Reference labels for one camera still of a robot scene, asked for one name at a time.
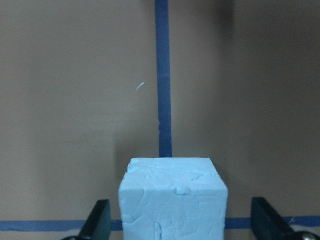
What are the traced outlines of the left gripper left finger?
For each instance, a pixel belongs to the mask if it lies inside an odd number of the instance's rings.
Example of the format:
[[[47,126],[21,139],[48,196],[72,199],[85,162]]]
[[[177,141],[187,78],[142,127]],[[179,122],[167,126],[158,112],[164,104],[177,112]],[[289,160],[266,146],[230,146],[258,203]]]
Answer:
[[[78,240],[108,240],[111,235],[111,206],[108,199],[98,200],[82,227]]]

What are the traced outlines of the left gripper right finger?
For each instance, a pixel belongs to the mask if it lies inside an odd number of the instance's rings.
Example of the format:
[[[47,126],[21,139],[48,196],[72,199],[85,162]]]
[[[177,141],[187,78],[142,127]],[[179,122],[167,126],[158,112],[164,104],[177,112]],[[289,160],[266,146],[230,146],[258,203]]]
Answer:
[[[294,230],[263,197],[251,200],[251,229],[257,240],[287,240]]]

